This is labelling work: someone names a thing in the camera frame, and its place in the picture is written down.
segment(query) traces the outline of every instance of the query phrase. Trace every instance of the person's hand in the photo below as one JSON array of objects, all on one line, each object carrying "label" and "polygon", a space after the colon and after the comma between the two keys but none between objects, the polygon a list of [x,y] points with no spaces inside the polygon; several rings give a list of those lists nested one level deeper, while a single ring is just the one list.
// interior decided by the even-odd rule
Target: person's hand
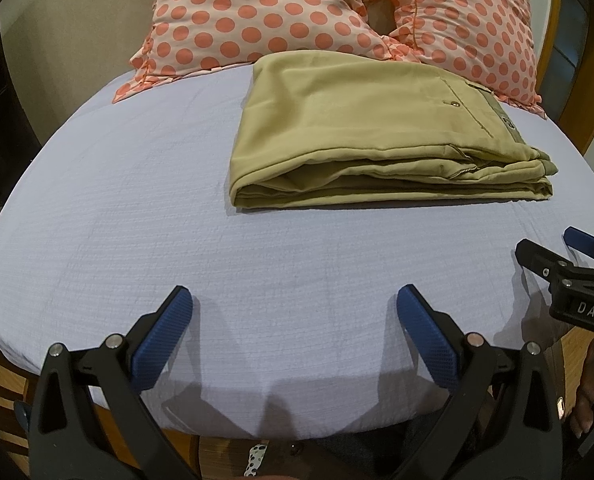
[{"label": "person's hand", "polygon": [[594,339],[588,346],[584,370],[577,388],[576,404],[570,416],[570,429],[577,438],[592,428],[592,406],[594,405]]}]

